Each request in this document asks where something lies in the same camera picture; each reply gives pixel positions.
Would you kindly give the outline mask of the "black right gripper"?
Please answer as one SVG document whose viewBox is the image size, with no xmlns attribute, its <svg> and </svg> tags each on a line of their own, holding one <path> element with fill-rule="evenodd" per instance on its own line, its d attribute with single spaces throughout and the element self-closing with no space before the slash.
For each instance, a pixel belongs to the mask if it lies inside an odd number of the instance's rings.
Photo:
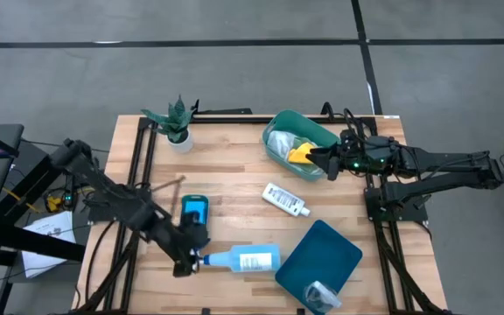
<svg viewBox="0 0 504 315">
<path fill-rule="evenodd" d="M 340 142 L 331 147 L 310 149 L 307 158 L 318 168 L 328 172 L 329 179 L 336 179 L 338 174 L 343 171 L 348 171 L 355 177 L 362 178 L 363 157 L 357 135 L 354 131 L 342 130 L 339 138 Z"/>
</svg>

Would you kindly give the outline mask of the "white cloth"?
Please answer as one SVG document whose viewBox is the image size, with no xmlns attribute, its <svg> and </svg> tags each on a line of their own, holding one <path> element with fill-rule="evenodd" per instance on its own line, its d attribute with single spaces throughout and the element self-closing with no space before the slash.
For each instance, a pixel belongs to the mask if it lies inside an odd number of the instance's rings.
<svg viewBox="0 0 504 315">
<path fill-rule="evenodd" d="M 269 133 L 267 146 L 278 157 L 286 160 L 292 149 L 295 148 L 297 137 L 287 131 L 273 130 Z"/>
</svg>

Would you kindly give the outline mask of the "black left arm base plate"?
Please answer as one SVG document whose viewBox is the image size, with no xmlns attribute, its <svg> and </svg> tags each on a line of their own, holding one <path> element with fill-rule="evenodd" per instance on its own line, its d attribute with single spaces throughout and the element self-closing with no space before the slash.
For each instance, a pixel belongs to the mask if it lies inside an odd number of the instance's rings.
<svg viewBox="0 0 504 315">
<path fill-rule="evenodd" d="M 133 221 L 144 206 L 135 204 L 96 204 L 89 207 L 88 220 L 100 221 Z"/>
</svg>

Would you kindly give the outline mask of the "clear plastic cup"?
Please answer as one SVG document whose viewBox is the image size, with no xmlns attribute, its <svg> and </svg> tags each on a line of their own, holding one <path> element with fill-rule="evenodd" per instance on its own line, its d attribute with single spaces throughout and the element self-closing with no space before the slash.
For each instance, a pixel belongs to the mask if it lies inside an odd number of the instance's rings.
<svg viewBox="0 0 504 315">
<path fill-rule="evenodd" d="M 342 306 L 337 292 L 320 281 L 314 281 L 304 289 L 304 304 L 312 312 L 323 314 Z"/>
</svg>

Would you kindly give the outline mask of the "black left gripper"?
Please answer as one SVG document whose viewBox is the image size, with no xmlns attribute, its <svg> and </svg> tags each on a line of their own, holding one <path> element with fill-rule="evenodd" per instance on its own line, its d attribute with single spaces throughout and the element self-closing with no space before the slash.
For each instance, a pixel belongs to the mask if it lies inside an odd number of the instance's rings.
<svg viewBox="0 0 504 315">
<path fill-rule="evenodd" d="M 189 277 L 200 269 L 200 253 L 209 242 L 207 227 L 197 214 L 184 214 L 179 225 L 164 226 L 164 252 L 174 261 L 173 276 Z"/>
</svg>

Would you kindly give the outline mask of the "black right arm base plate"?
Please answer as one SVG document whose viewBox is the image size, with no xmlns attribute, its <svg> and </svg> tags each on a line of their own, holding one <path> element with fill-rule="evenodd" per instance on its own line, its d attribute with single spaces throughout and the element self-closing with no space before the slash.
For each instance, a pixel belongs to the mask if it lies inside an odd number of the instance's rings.
<svg viewBox="0 0 504 315">
<path fill-rule="evenodd" d="M 427 221 L 428 214 L 424 203 L 430 195 L 409 197 L 406 201 L 385 201 L 381 190 L 367 188 L 364 198 L 367 208 L 367 217 L 371 221 Z"/>
</svg>

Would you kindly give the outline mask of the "blue spray bottle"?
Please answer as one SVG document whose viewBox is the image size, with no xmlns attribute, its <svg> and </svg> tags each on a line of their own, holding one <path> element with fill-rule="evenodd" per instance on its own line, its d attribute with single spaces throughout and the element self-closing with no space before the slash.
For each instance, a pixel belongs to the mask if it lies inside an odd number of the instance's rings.
<svg viewBox="0 0 504 315">
<path fill-rule="evenodd" d="M 234 245 L 229 251 L 204 255 L 200 263 L 229 268 L 235 273 L 276 271 L 281 266 L 281 255 L 274 243 Z"/>
</svg>

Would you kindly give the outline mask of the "white paper sheet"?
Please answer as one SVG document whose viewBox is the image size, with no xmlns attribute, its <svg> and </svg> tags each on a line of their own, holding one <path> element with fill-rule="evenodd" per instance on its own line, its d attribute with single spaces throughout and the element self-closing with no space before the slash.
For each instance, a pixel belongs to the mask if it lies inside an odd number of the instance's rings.
<svg viewBox="0 0 504 315">
<path fill-rule="evenodd" d="M 58 238 L 62 241 L 76 243 L 73 232 L 73 215 L 71 212 L 57 213 L 35 220 L 24 229 L 37 234 Z M 50 257 L 49 255 L 41 255 L 29 251 L 22 251 L 21 256 L 24 263 L 24 274 L 27 278 L 36 277 L 66 261 L 63 258 Z"/>
</svg>

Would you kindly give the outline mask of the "dark blue plastic bin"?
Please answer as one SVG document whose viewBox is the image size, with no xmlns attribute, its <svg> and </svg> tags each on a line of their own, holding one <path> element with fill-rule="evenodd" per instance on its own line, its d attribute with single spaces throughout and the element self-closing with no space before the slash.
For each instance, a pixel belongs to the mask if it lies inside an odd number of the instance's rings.
<svg viewBox="0 0 504 315">
<path fill-rule="evenodd" d="M 305 305 L 305 288 L 320 281 L 339 293 L 362 257 L 357 246 L 324 221 L 316 220 L 276 272 L 275 279 L 309 310 Z"/>
</svg>

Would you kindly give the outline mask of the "yellow cloth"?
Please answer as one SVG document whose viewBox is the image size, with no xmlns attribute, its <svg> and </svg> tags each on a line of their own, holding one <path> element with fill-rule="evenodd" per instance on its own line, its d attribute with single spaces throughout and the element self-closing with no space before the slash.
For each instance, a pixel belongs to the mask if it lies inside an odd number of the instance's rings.
<svg viewBox="0 0 504 315">
<path fill-rule="evenodd" d="M 298 165 L 312 165 L 312 161 L 307 158 L 307 155 L 311 153 L 312 149 L 316 148 L 317 146 L 313 143 L 301 143 L 296 149 L 289 151 L 287 161 Z"/>
</svg>

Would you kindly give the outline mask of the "blue sponge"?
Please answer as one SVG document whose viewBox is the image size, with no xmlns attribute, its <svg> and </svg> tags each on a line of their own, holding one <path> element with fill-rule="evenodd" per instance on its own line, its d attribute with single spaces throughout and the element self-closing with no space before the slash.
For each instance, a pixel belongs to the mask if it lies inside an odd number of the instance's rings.
<svg viewBox="0 0 504 315">
<path fill-rule="evenodd" d="M 206 225 L 208 220 L 208 204 L 204 200 L 187 201 L 184 213 L 192 214 L 197 222 Z"/>
</svg>

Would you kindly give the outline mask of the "white tube bottle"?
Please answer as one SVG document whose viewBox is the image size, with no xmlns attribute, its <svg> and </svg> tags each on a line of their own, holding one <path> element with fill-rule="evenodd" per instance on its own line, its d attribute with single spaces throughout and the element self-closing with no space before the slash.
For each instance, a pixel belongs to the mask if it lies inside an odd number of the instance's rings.
<svg viewBox="0 0 504 315">
<path fill-rule="evenodd" d="M 266 185 L 262 192 L 262 198 L 293 216 L 303 215 L 308 217 L 311 213 L 302 199 L 273 183 Z"/>
</svg>

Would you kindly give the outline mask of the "large green plastic basket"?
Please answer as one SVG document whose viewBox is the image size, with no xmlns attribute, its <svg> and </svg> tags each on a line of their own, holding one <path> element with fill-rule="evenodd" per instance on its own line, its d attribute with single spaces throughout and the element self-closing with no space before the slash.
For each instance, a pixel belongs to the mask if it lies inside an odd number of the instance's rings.
<svg viewBox="0 0 504 315">
<path fill-rule="evenodd" d="M 276 148 L 275 137 L 270 135 L 273 132 L 286 132 L 294 136 L 294 138 L 292 141 L 289 140 L 287 143 L 281 144 Z M 298 175 L 300 178 L 307 181 L 316 181 L 322 178 L 325 173 L 315 164 L 300 166 L 287 160 L 289 150 L 299 138 L 307 139 L 310 143 L 322 147 L 331 146 L 340 139 L 331 131 L 290 109 L 278 113 L 264 129 L 262 141 L 266 154 L 279 165 Z"/>
</svg>

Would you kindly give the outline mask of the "small green plastic tray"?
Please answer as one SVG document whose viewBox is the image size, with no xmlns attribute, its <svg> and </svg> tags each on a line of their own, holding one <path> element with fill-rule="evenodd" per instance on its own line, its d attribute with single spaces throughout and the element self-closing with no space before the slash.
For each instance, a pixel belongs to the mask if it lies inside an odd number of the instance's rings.
<svg viewBox="0 0 504 315">
<path fill-rule="evenodd" d="M 182 202 L 182 214 L 188 214 L 184 213 L 185 210 L 185 203 L 190 200 L 204 200 L 208 204 L 208 219 L 209 219 L 209 199 L 208 197 L 204 195 L 198 195 L 198 194 L 187 194 L 182 197 L 181 202 Z"/>
</svg>

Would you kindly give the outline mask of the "black bar bracket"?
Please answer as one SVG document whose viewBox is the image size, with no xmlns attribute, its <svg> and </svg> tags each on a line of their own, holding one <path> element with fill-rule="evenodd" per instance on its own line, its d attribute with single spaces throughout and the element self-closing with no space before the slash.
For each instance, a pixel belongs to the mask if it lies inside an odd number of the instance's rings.
<svg viewBox="0 0 504 315">
<path fill-rule="evenodd" d="M 216 109 L 216 110 L 204 110 L 197 112 L 196 115 L 253 115 L 250 108 L 231 108 L 231 109 Z"/>
</svg>

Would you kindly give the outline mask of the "snake plant in white pot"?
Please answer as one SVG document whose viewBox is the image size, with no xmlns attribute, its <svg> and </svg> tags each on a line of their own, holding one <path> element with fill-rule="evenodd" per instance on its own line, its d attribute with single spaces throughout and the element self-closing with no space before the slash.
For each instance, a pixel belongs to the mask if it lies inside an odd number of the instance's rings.
<svg viewBox="0 0 504 315">
<path fill-rule="evenodd" d="M 193 147 L 192 134 L 189 124 L 193 118 L 191 107 L 188 108 L 181 95 L 174 104 L 168 104 L 166 115 L 160 115 L 149 109 L 142 109 L 143 115 L 151 119 L 157 126 L 156 133 L 166 137 L 169 145 L 177 153 L 186 153 Z"/>
</svg>

